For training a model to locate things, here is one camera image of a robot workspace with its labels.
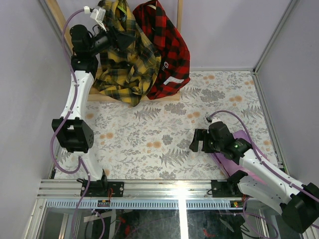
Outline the yellow plaid flannel shirt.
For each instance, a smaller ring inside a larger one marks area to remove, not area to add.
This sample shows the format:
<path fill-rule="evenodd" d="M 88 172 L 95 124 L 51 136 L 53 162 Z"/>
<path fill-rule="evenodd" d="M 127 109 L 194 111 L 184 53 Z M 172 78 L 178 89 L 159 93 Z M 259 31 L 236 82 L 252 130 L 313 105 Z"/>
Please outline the yellow plaid flannel shirt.
<path fill-rule="evenodd" d="M 127 14 L 118 9 L 126 6 Z M 135 107 L 153 87 L 160 69 L 161 55 L 137 24 L 125 0 L 102 0 L 99 7 L 106 10 L 103 23 L 114 26 L 136 38 L 126 50 L 108 49 L 100 53 L 102 73 L 93 87 L 113 99 Z"/>

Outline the lime green wire hanger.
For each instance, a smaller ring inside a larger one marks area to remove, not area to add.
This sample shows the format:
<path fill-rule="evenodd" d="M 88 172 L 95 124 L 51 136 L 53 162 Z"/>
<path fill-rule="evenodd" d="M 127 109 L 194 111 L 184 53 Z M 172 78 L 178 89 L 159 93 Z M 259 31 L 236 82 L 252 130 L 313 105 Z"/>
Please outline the lime green wire hanger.
<path fill-rule="evenodd" d="M 127 14 L 127 11 L 126 11 L 126 6 L 123 5 L 123 4 L 118 4 L 118 9 L 123 12 L 124 14 Z"/>

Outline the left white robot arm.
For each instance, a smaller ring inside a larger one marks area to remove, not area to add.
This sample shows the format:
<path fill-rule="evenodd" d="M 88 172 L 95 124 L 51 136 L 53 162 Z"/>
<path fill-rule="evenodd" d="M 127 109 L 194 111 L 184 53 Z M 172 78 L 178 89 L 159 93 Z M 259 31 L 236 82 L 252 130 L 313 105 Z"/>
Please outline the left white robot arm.
<path fill-rule="evenodd" d="M 77 179 L 77 182 L 82 184 L 81 195 L 110 197 L 119 189 L 123 189 L 124 185 L 108 184 L 104 170 L 91 151 L 94 133 L 84 120 L 85 107 L 98 69 L 96 56 L 109 48 L 126 50 L 135 38 L 114 27 L 100 30 L 93 36 L 80 24 L 70 29 L 70 35 L 73 44 L 73 55 L 70 60 L 71 86 L 60 118 L 52 120 L 53 138 L 78 160 L 79 166 L 87 173 L 85 179 Z"/>

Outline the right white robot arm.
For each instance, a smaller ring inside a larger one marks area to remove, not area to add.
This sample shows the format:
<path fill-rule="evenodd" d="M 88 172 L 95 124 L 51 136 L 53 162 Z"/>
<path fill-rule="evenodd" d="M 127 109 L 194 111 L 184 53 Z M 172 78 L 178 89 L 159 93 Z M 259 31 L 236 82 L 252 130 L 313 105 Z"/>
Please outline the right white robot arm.
<path fill-rule="evenodd" d="M 217 121 L 208 129 L 196 129 L 189 149 L 216 155 L 226 170 L 226 183 L 211 184 L 214 197 L 226 193 L 251 196 L 279 213 L 300 234 L 319 218 L 318 186 L 306 185 L 274 166 L 243 131 L 231 133 L 226 124 Z"/>

